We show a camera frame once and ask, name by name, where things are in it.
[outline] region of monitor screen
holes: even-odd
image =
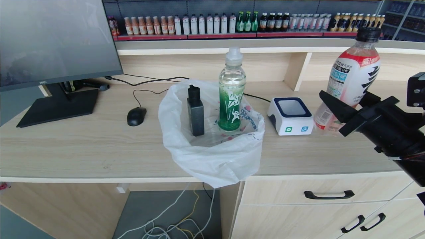
[[[102,0],[1,0],[0,91],[122,74]]]

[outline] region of black handle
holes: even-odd
[[[360,230],[362,230],[362,231],[368,231],[368,230],[376,227],[378,224],[380,224],[381,222],[383,222],[385,220],[385,214],[384,213],[378,214],[378,217],[379,217],[379,222],[375,223],[375,225],[373,225],[373,226],[371,226],[369,228],[365,228],[365,226],[362,226],[362,227],[360,227]]]
[[[304,195],[306,196],[306,198],[310,198],[310,199],[333,200],[333,199],[347,199],[354,196],[354,193],[351,190],[344,191],[344,193],[345,193],[345,196],[319,197],[319,196],[316,196],[312,191],[304,191]]]
[[[354,230],[356,227],[360,226],[360,224],[362,224],[365,221],[365,217],[363,217],[363,215],[360,215],[357,218],[359,219],[359,223],[357,223],[355,226],[353,226],[350,230],[347,230],[346,228],[341,228],[341,231],[343,233],[350,232],[350,231]]]

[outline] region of monitor base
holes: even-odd
[[[50,84],[47,88],[52,96],[37,99],[18,123],[17,128],[93,113],[99,90],[66,94],[60,84]]]

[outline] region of computer monitor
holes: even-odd
[[[46,85],[17,127],[91,114],[98,90],[61,82],[122,74],[102,0],[1,0],[0,91]]]

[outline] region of plastic bag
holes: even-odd
[[[189,85],[201,89],[205,134],[194,137],[187,109]],[[264,136],[264,118],[245,97],[240,106],[241,126],[223,131],[219,116],[218,82],[186,80],[170,87],[159,105],[164,147],[188,174],[214,188],[245,180],[258,171]]]

